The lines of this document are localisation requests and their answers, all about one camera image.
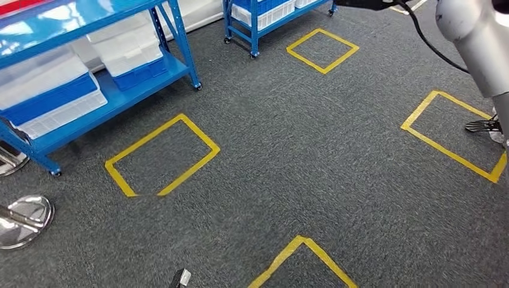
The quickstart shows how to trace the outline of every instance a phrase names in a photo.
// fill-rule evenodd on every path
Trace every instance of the blue storage crate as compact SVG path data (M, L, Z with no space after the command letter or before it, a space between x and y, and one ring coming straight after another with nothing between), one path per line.
M121 91L132 88L143 81L159 76L166 72L164 56L150 63L136 67L129 72L113 77L118 89Z
M90 74L86 73L71 82L39 94L8 109L0 110L0 116L19 126L96 90L97 85L92 80Z
M258 15L269 12L289 0L255 0L258 1ZM233 0L233 3L251 12L251 0Z

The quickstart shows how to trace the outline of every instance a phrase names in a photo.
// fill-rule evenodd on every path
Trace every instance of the blue metal shelf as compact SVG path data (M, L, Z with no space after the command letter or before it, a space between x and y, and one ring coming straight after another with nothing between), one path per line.
M240 36L242 39L247 41L251 44L251 56L257 57L260 52L258 51L258 40L267 35L268 33L272 32L273 30L283 26L284 24L287 24L288 22L294 20L297 17L302 16L303 14L308 13L309 11L315 9L316 7L330 1L330 0L318 0L314 3L311 3L303 8L296 8L295 11L284 18L278 20L276 23L273 23L269 27L266 27L262 29L261 31L258 31L258 12L257 0L251 0L251 27L249 27L248 24L236 20L232 17L232 4L233 0L223 0L223 9L224 9L224 24L225 24L225 31L226 31L226 40L231 40L233 37L232 33L235 33L236 35ZM332 16L334 12L337 11L337 6L333 3L331 6L331 9L329 10L329 16ZM238 23L240 26L244 27L245 29L249 30L251 35L245 35L242 31L236 29L236 27L233 26L233 23Z
M164 11L162 4L168 2L175 26ZM170 28L184 62L170 54L161 20ZM120 91L107 71L96 74L101 91L107 98L105 106L77 120L51 131L27 143L0 119L0 139L28 155L53 175L61 171L58 164L46 155L78 138L104 121L149 97L174 81L189 75L193 86L202 84L196 73L194 60L187 42L182 16L177 0L53 0L47 4L28 9L19 14L0 19L0 69L21 62L37 54L58 47L85 34L113 24L143 10L149 10L157 36L161 41L163 59L167 71Z
M125 91L118 89L107 71L96 73L95 76L108 103L33 140L32 146L40 153L48 154L189 73L189 68L170 53L164 53L164 63L167 72Z
M111 7L103 7L104 2L53 0L0 19L0 69L148 10L164 0L109 0Z

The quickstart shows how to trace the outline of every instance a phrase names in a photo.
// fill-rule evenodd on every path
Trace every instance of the gray carpet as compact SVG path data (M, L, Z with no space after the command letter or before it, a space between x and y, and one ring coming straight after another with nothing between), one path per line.
M2 179L2 203L43 193L57 213L31 246L1 253L0 287L167 287L182 267L190 287L247 287L297 235L360 286L509 284L507 179L493 184L400 128L434 89L485 112L490 102L418 39L409 17L342 9L330 19L327 10L267 35L255 61L223 44L222 22L192 32L203 91L180 80L56 151L58 179L35 163ZM417 14L461 62L433 1ZM286 52L316 28L360 50L323 75ZM330 42L315 40L300 52L329 59ZM477 117L432 104L415 127L493 167L501 148L462 130ZM143 190L125 197L104 162L179 113L221 152L170 195L152 196L207 152L185 127L169 129L119 163ZM267 287L337 284L305 248L287 261Z

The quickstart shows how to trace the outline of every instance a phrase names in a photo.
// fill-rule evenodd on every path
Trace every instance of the small metal object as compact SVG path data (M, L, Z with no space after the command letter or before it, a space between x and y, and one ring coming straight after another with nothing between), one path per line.
M187 287L189 283L189 279L191 279L191 272L186 269L180 269L176 272L173 277L172 284L170 284L170 288L183 288Z
M28 160L28 156L0 141L0 176L7 176L18 171Z
M0 249L20 248L34 240L53 219L55 208L40 195L0 205Z

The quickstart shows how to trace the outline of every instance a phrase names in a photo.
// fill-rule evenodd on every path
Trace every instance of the white storage bin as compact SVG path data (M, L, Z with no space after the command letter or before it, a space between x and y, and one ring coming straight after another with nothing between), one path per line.
M23 123L16 128L25 132L31 139L36 139L51 132L95 109L104 106L106 98L100 89L82 96L74 101L47 112L35 119Z
M0 110L66 84L88 72L67 47L0 70Z
M267 13L261 14L258 16L258 31L269 27L273 23L276 23L294 11L295 0L291 0L279 5ZM233 4L232 17L246 23L249 27L251 27L251 12L247 11L246 9Z
M132 31L125 32L104 41L93 43L92 47L104 62L105 59L113 59L130 53L139 47L145 47L159 38L155 34L154 25L144 25Z
M306 6L308 6L309 4L311 3L315 3L316 1L319 1L319 0L296 0L295 1L295 8L304 8Z
M124 20L120 20L114 24L106 26L105 28L95 31L93 33L87 34L86 37L88 41L92 44L98 43L110 38L113 38L117 35L121 35L126 32L130 32L135 30L141 26L152 25L152 20L148 11L140 12L134 16L126 18Z
M145 43L123 55L102 58L102 61L110 75L116 77L161 57L163 57L163 53L159 48L159 39L156 39L152 43Z

